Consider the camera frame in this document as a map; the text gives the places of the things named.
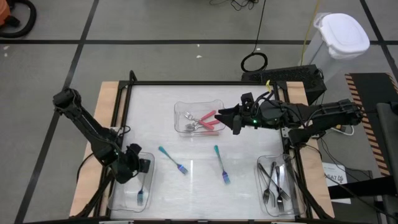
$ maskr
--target vacuum cleaner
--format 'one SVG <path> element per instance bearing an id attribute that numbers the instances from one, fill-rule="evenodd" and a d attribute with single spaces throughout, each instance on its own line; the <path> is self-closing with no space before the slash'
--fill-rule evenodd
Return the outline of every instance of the vacuum cleaner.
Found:
<path id="1" fill-rule="evenodd" d="M 30 9 L 29 20 L 26 26 L 17 32 L 2 32 L 1 29 L 5 26 L 19 27 L 21 23 L 17 18 L 11 15 L 11 11 L 15 8 L 15 3 L 24 4 Z M 33 29 L 36 17 L 36 8 L 29 0 L 0 0 L 0 37 L 18 38 L 28 34 Z"/>

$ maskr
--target black metal frame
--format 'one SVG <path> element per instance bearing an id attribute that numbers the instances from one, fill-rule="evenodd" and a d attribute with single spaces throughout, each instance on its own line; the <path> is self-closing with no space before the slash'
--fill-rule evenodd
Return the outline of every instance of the black metal frame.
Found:
<path id="1" fill-rule="evenodd" d="M 287 89 L 283 88 L 280 85 L 278 85 L 278 83 L 270 82 L 270 85 L 272 85 L 274 90 L 275 90 L 275 92 L 274 92 L 275 98 L 277 100 L 280 99 L 279 92 L 277 91 L 278 87 L 279 87 L 279 88 L 282 89 L 282 91 L 284 93 L 284 101 L 285 102 L 290 102 L 289 101 L 289 95 L 287 93 Z M 126 99 L 125 99 L 125 102 L 124 102 L 124 109 L 123 109 L 121 126 L 123 127 L 123 126 L 126 125 L 127 114 L 128 114 L 129 104 L 130 104 L 130 99 L 131 99 L 131 92 L 132 92 L 132 87 L 134 85 L 250 85 L 250 86 L 262 85 L 262 86 L 264 86 L 264 84 L 262 84 L 262 83 L 241 82 L 241 81 L 231 81 L 231 82 L 226 82 L 226 81 L 137 81 L 137 78 L 136 78 L 134 72 L 130 71 L 129 80 L 127 80 L 127 81 L 119 81 L 118 92 L 116 94 L 116 101 L 115 101 L 114 108 L 113 108 L 111 126 L 115 126 L 116 125 L 116 122 L 117 122 L 117 119 L 118 119 L 118 113 L 119 113 L 119 109 L 120 109 L 120 104 L 121 104 L 121 102 L 120 102 L 121 101 L 121 95 L 122 95 L 122 92 L 123 92 L 123 90 L 125 88 L 127 88 L 127 93 L 126 93 Z M 282 147 L 283 147 L 284 153 L 289 153 L 289 149 L 290 148 L 287 148 L 287 146 L 284 144 L 284 142 L 285 142 L 284 140 L 286 140 L 286 138 L 283 138 L 283 136 L 282 136 Z M 304 181 L 304 184 L 306 185 L 305 176 L 304 176 L 304 170 L 303 170 L 303 165 L 302 165 L 302 159 L 301 159 L 300 153 L 295 152 L 295 160 L 296 160 L 296 164 L 297 164 L 298 174 L 299 174 L 300 178 Z M 103 168 L 103 170 L 101 172 L 101 178 L 100 178 L 100 181 L 99 181 L 99 185 L 101 185 L 103 183 L 103 181 L 104 181 L 104 179 L 106 177 L 106 174 L 107 174 L 107 170 L 106 170 L 106 168 Z M 114 185 L 114 179 L 111 181 L 111 185 L 110 185 L 110 188 L 109 188 L 109 194 L 112 192 L 113 185 Z M 304 201 L 304 203 L 305 203 L 305 205 L 307 207 L 307 212 L 306 212 L 307 218 L 313 218 L 312 211 L 310 209 L 310 204 L 308 203 L 306 198 L 303 198 L 303 201 Z M 101 203 L 102 203 L 102 197 L 100 198 L 99 202 L 95 206 L 95 210 L 94 210 L 94 214 L 93 214 L 94 217 L 99 217 L 100 216 Z M 111 213 L 111 210 L 106 208 L 105 216 L 106 217 L 110 217 L 110 213 Z"/>

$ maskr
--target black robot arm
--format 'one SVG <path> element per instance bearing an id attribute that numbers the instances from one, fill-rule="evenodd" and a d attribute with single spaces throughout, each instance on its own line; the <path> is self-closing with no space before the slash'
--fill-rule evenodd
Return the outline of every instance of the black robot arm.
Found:
<path id="1" fill-rule="evenodd" d="M 149 162 L 139 159 L 141 147 L 131 144 L 122 152 L 122 140 L 116 131 L 102 127 L 81 105 L 81 96 L 74 89 L 66 88 L 53 97 L 55 111 L 64 114 L 91 144 L 93 155 L 104 167 L 110 167 L 116 181 L 126 183 L 138 172 L 147 172 Z"/>
<path id="2" fill-rule="evenodd" d="M 338 124 L 357 125 L 363 117 L 360 107 L 350 100 L 307 106 L 270 100 L 272 95 L 273 92 L 267 92 L 254 100 L 251 93 L 243 94 L 242 105 L 219 110 L 220 114 L 215 118 L 231 128 L 233 134 L 239 134 L 245 126 L 253 126 L 255 129 L 289 128 L 290 144 L 302 147 L 311 136 L 322 135 Z"/>

